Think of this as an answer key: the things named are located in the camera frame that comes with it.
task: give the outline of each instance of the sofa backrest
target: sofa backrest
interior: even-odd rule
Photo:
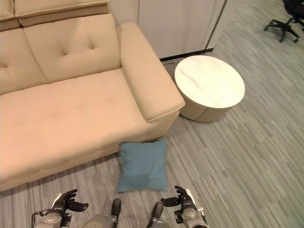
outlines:
[[[48,83],[21,28],[0,32],[0,95]]]
[[[0,32],[20,27],[17,18],[14,18],[14,1],[0,0]]]
[[[111,14],[0,33],[0,94],[120,67]]]
[[[111,14],[35,25],[24,28],[24,32],[49,82],[120,67],[117,33]]]
[[[109,0],[15,0],[15,16],[24,27],[109,13]]]

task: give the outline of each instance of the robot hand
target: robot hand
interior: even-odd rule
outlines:
[[[78,203],[73,199],[76,196],[77,191],[77,189],[74,189],[61,194],[61,196],[54,202],[52,209],[61,210],[63,213],[65,213],[66,210],[77,212],[85,211],[89,204]]]
[[[174,207],[181,205],[180,210],[174,212],[176,222],[184,223],[187,228],[209,228],[203,208],[197,208],[190,190],[175,186],[178,197],[161,199],[161,203],[165,207]]]

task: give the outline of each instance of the throw pillow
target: throw pillow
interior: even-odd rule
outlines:
[[[167,190],[166,141],[120,144],[123,170],[116,193],[130,190]]]

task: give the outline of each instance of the sofa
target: sofa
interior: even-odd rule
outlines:
[[[168,132],[184,100],[136,24],[104,0],[6,2],[0,191]]]

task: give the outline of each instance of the white table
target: white table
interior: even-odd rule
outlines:
[[[239,73],[222,60],[209,56],[183,59],[175,69],[175,82],[186,105],[180,114],[195,121],[214,121],[244,97]]]

